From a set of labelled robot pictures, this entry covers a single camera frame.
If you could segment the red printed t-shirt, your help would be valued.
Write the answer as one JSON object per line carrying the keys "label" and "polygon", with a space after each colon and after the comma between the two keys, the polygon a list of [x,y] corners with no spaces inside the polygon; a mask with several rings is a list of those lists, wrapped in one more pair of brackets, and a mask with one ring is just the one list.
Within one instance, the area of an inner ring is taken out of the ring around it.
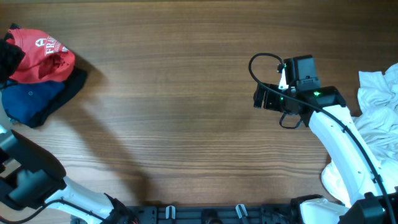
{"label": "red printed t-shirt", "polygon": [[75,54],[37,29],[9,29],[7,42],[19,47],[24,58],[10,79],[23,84],[64,82],[75,66]]}

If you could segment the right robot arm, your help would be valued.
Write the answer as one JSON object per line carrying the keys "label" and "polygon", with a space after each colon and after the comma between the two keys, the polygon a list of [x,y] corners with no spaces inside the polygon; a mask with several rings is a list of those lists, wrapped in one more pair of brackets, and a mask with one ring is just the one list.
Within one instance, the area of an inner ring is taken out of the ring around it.
{"label": "right robot arm", "polygon": [[320,195],[293,198],[291,223],[397,223],[397,186],[354,126],[334,86],[322,87],[311,55],[280,59],[277,85],[255,79],[254,107],[299,116],[322,142],[345,184],[351,207]]}

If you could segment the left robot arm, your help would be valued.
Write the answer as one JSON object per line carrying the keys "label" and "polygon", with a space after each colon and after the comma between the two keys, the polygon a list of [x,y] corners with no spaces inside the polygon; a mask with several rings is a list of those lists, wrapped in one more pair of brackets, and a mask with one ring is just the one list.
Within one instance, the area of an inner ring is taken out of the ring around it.
{"label": "left robot arm", "polygon": [[61,210],[86,223],[139,223],[127,206],[67,177],[49,151],[13,130],[1,109],[1,203],[13,210],[34,209],[25,223],[46,208]]}

